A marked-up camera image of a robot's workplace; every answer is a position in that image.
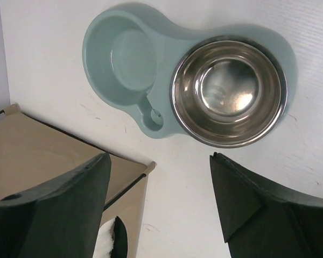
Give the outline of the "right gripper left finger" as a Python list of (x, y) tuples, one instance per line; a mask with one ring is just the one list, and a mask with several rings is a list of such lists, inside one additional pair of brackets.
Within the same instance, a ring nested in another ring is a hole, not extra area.
[(0, 257), (92, 257), (110, 179), (101, 153), (0, 200)]

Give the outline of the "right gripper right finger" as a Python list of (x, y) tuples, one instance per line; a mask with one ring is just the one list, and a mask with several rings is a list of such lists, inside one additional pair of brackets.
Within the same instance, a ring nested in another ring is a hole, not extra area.
[(231, 257), (323, 257), (323, 198), (295, 191), (221, 153), (210, 171)]

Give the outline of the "white fluffy cushion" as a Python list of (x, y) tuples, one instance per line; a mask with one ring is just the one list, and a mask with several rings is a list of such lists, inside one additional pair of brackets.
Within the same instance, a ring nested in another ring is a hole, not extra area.
[(96, 239), (93, 258), (110, 258), (114, 247), (115, 218), (104, 223), (100, 228)]

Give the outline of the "beige pet tent fabric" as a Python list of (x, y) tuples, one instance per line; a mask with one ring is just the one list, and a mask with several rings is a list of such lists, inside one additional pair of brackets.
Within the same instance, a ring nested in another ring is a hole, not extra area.
[(93, 157), (107, 153), (111, 159), (105, 204), (133, 182), (139, 181), (110, 208), (102, 212), (100, 227), (115, 218), (111, 257), (135, 257), (142, 226), (149, 165), (110, 154), (49, 124), (22, 113), (16, 104), (0, 115), (0, 200), (69, 172)]

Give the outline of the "steel pet bowl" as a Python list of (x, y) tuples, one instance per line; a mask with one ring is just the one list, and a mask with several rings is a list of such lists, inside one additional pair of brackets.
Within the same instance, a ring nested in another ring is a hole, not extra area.
[(250, 145), (270, 133), (287, 102), (287, 80), (268, 48), (222, 35), (192, 46), (170, 83), (172, 111), (184, 131), (219, 148)]

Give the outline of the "green double pet bowl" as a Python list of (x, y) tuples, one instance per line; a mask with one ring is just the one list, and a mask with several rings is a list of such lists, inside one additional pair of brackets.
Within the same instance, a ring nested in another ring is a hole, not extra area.
[(259, 42), (280, 62), (287, 80), (282, 120), (296, 93), (297, 59), (282, 35), (263, 26), (237, 23), (191, 30), (146, 4), (124, 3), (102, 12), (90, 23), (82, 46), (83, 67), (94, 92), (108, 105), (127, 113), (148, 137), (187, 134), (171, 107), (173, 71), (192, 46), (222, 35)]

